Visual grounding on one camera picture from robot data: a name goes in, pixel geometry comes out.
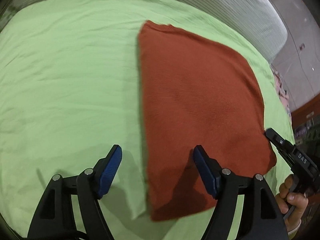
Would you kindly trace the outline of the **person's right hand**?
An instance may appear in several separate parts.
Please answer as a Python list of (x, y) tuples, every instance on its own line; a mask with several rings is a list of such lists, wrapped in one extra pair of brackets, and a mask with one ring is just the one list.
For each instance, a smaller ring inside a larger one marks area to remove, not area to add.
[(279, 187), (279, 193), (275, 196), (276, 202), (282, 214), (289, 211), (288, 204), (294, 206), (294, 210), (285, 220), (288, 232), (295, 230), (301, 223), (301, 218), (309, 203), (308, 198), (301, 193), (292, 193), (290, 188), (293, 185), (293, 175), (289, 175)]

